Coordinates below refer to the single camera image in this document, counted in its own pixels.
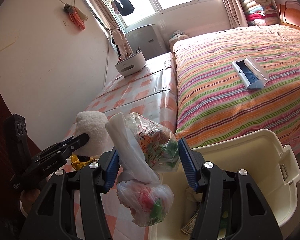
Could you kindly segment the person's left hand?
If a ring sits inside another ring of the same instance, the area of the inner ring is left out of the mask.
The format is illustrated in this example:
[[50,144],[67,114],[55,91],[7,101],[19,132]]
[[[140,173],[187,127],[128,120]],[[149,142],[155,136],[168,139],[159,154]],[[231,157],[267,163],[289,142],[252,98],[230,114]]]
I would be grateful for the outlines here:
[[28,214],[30,213],[32,206],[39,195],[40,195],[39,189],[22,191],[20,195],[20,210],[25,217],[27,217]]

